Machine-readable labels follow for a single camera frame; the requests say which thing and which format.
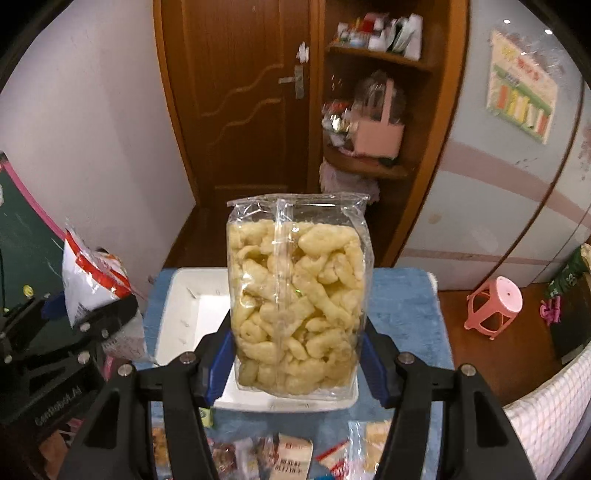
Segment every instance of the food packaging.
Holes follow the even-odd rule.
[[[349,443],[347,439],[316,457],[316,461],[326,467],[335,480],[343,480],[349,474]]]
[[[132,293],[121,260],[105,251],[90,250],[72,228],[66,229],[61,277],[71,326],[80,323],[92,310]],[[107,355],[116,358],[148,359],[139,309],[134,318],[102,345]]]
[[[564,268],[548,284],[546,297],[552,299],[559,295],[564,295],[577,284],[577,281],[584,273],[591,271],[589,268],[590,264],[591,246],[589,244],[583,244],[571,254]]]
[[[173,476],[162,419],[152,419],[152,445],[158,480]],[[233,442],[207,439],[220,480],[306,480],[313,444],[307,439],[269,434]]]
[[[371,480],[388,439],[391,421],[350,421],[348,480]]]
[[[274,194],[228,203],[239,387],[319,400],[350,394],[374,267],[368,198]]]

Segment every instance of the wooden floor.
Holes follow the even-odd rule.
[[[439,292],[455,365],[473,364],[503,405],[531,392],[561,369],[550,330],[540,318],[545,288],[545,284],[531,284],[522,289],[521,313],[495,340],[464,329],[469,291]]]
[[[230,209],[212,212],[195,207],[170,249],[164,267],[225,267],[229,213]]]

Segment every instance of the red and white bag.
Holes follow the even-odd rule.
[[[349,443],[347,439],[316,457],[316,461],[330,470],[330,474],[335,480],[343,480],[347,478],[349,473],[347,463]]]
[[[66,229],[64,257],[61,265],[66,310],[74,326],[92,310],[132,293],[121,261],[106,252],[90,250],[76,235]],[[103,342],[110,356],[139,360],[147,358],[144,325],[139,309],[125,327]]]

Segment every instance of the green bag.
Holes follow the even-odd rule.
[[[567,260],[564,268],[549,283],[546,296],[549,299],[563,295],[567,290],[577,284],[577,280],[583,273],[589,272],[589,259],[591,258],[591,246],[581,245]]]

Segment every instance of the plastic bag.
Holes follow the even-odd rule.
[[[590,264],[591,246],[583,244],[571,254],[564,268],[548,284],[546,297],[553,299],[559,295],[564,295],[577,284],[583,273],[589,272]]]
[[[305,480],[313,450],[309,440],[281,433],[207,444],[220,480]],[[152,445],[158,479],[172,478],[162,419],[152,418]]]
[[[316,456],[316,461],[326,467],[335,480],[343,480],[349,475],[349,439]]]
[[[320,165],[320,188],[323,193],[365,192],[369,195],[369,204],[379,202],[379,185],[376,179],[339,170],[326,160]]]
[[[239,386],[283,397],[350,396],[374,267],[367,200],[274,194],[228,203]]]
[[[66,229],[61,276],[71,326],[92,310],[131,294],[119,258],[107,252],[91,251],[71,228]],[[147,358],[139,309],[125,327],[103,342],[103,350],[107,355],[127,360]]]
[[[391,421],[350,421],[348,480],[371,480],[378,469]]]

